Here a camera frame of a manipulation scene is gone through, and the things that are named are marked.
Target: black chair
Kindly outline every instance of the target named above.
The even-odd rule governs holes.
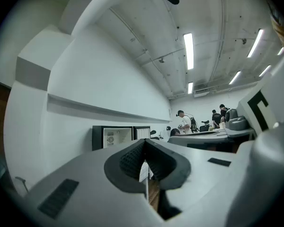
[[[151,131],[151,135],[157,133],[156,131]],[[160,140],[159,137],[151,137],[151,139]]]
[[[207,121],[202,121],[202,123],[204,123],[205,125],[200,126],[200,132],[204,132],[204,131],[208,131],[209,129],[209,120]]]

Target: fluorescent ceiling light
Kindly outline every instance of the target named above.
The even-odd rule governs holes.
[[[261,77],[261,76],[263,76],[264,75],[264,73],[269,69],[271,67],[271,65],[269,65],[269,66],[267,66],[266,67],[266,69],[260,74],[260,76],[259,77]]]
[[[257,44],[259,43],[260,39],[261,39],[261,36],[263,34],[263,29],[260,29],[259,32],[257,33],[257,38],[256,38],[256,41],[254,43],[254,45],[252,46],[247,58],[251,57],[253,52],[255,51],[256,47],[257,47]]]
[[[284,47],[281,48],[281,50],[279,51],[278,55],[282,54],[284,52]]]
[[[190,82],[189,84],[188,84],[188,94],[191,94],[192,92],[193,92],[193,82]]]
[[[185,48],[186,48],[186,57],[187,57],[187,69],[194,68],[194,43],[193,43],[193,34],[183,35]]]
[[[238,77],[238,75],[239,75],[240,73],[241,73],[241,72],[238,71],[237,74],[234,76],[234,78],[231,80],[231,82],[230,82],[229,84],[232,84],[232,83],[235,81],[235,79],[237,79],[237,77]]]

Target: chair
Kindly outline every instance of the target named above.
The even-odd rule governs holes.
[[[204,132],[204,131],[208,131],[209,129],[209,120],[207,121],[202,121],[202,123],[204,123],[205,125],[200,126],[200,132]]]

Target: man in white shirt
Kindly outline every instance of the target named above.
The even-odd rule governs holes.
[[[191,134],[191,122],[190,122],[190,118],[184,114],[184,112],[182,110],[178,111],[178,116],[182,118],[182,122],[183,122],[183,126],[179,127],[179,130],[184,130],[185,134]]]

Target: white wall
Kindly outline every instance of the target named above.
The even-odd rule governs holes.
[[[169,100],[97,26],[80,33],[55,64],[48,93],[74,102],[169,121]]]
[[[15,81],[4,118],[4,151],[11,180],[20,195],[46,176],[41,147],[43,114],[47,92]]]
[[[57,25],[63,9],[52,0],[18,1],[0,28],[0,83],[12,87],[18,54],[47,25]]]
[[[211,124],[213,109],[215,109],[217,113],[220,113],[220,104],[224,104],[227,108],[237,108],[238,102],[246,96],[251,89],[252,88],[250,87],[241,90],[233,90],[228,93],[218,93],[197,98],[188,96],[174,100],[171,102],[172,128],[177,128],[179,124],[182,124],[182,119],[176,117],[178,110],[183,110],[186,113],[192,114],[199,127],[204,125],[202,121],[209,120]]]
[[[44,152],[48,174],[74,157],[92,150],[93,125],[150,126],[151,130],[157,132],[154,136],[158,136],[169,123],[106,113],[49,98],[44,120]]]

